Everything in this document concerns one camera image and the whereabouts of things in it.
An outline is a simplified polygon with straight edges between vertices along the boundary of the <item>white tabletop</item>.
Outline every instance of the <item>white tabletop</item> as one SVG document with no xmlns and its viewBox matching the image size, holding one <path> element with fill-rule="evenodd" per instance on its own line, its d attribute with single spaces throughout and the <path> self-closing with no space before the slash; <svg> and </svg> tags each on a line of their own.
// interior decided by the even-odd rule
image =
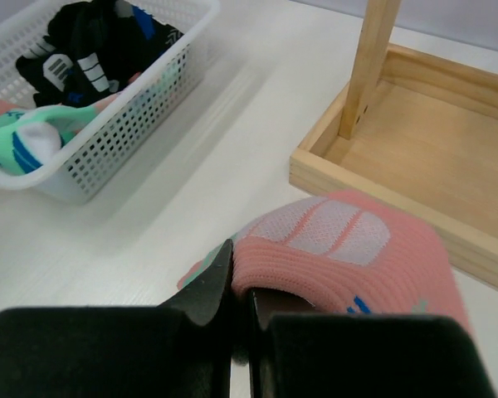
<svg viewBox="0 0 498 398">
<path fill-rule="evenodd" d="M 0 191 L 0 310 L 161 303 L 214 245 L 307 196 L 288 157 L 348 80 L 362 21 L 285 0 L 222 5 L 205 81 L 92 202 Z M 401 29 L 393 41 L 498 73 L 494 51 Z M 498 292 L 456 278 L 498 390 Z M 231 396 L 250 396 L 246 368 Z"/>
</svg>

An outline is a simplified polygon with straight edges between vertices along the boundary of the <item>wooden stand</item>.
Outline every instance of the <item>wooden stand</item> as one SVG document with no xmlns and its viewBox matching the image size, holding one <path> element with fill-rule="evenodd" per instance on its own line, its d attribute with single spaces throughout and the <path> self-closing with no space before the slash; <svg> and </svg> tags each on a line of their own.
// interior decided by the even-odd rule
<svg viewBox="0 0 498 398">
<path fill-rule="evenodd" d="M 352 187 L 432 224 L 498 288 L 498 75 L 388 44 L 400 0 L 369 0 L 349 84 L 290 161 L 313 194 Z"/>
</svg>

